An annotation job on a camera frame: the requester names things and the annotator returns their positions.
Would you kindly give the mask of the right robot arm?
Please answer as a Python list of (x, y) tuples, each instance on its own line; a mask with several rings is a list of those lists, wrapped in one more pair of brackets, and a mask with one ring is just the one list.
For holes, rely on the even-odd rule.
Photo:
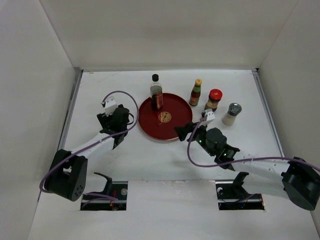
[(299, 157), (256, 157), (227, 143), (227, 137), (201, 121), (175, 127), (179, 140), (197, 142), (214, 158), (211, 168), (237, 172), (232, 192), (238, 198), (248, 193), (267, 194), (290, 200), (307, 211), (320, 199), (320, 169)]

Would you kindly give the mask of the yellow cap sauce bottle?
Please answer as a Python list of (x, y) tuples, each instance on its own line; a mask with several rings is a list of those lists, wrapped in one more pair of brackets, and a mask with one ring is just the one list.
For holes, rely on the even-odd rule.
[(193, 107), (197, 106), (199, 103), (199, 99), (201, 96), (201, 86), (202, 80), (199, 78), (196, 79), (189, 98), (189, 104)]

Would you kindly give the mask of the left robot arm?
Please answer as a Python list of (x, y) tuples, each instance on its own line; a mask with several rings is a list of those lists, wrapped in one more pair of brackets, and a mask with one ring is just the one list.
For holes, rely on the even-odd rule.
[(44, 193), (56, 194), (72, 202), (78, 200), (86, 186), (88, 161), (114, 150), (127, 136), (130, 110), (122, 104), (110, 107), (109, 113), (99, 113), (102, 130), (85, 144), (73, 150), (58, 150), (49, 172), (40, 184)]

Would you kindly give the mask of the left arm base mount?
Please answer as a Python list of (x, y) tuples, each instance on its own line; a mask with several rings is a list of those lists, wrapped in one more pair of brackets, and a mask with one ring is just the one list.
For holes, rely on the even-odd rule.
[(82, 196), (81, 211), (125, 211), (129, 184), (127, 181), (113, 181), (105, 174), (94, 172), (104, 178), (105, 185), (100, 191), (89, 191)]

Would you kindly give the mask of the tall dark vinegar bottle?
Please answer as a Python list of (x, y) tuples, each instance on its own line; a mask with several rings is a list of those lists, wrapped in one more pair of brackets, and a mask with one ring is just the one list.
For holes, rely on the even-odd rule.
[(159, 111), (163, 106), (163, 88), (159, 83), (159, 75), (151, 76), (152, 84), (150, 86), (151, 107), (155, 111)]

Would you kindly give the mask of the silver cap salt shaker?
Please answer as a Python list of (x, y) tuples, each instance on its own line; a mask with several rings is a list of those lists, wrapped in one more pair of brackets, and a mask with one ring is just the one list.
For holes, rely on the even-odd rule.
[(242, 106), (238, 103), (231, 103), (228, 107), (227, 113), (222, 118), (222, 122), (226, 126), (232, 126), (237, 118), (237, 116), (241, 113)]

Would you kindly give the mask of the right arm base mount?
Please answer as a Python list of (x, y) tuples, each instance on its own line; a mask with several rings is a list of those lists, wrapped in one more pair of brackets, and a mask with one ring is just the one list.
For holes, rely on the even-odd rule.
[(265, 210), (262, 195), (250, 194), (244, 188), (244, 180), (249, 175), (240, 172), (234, 180), (215, 182), (218, 208), (220, 211)]

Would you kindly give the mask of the red lid sauce jar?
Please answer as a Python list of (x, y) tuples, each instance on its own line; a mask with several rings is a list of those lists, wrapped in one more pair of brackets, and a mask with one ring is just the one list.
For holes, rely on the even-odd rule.
[(219, 102), (222, 99), (222, 97), (223, 97), (222, 91), (217, 88), (214, 88), (209, 92), (207, 102), (212, 103), (211, 109), (213, 112), (217, 110)]

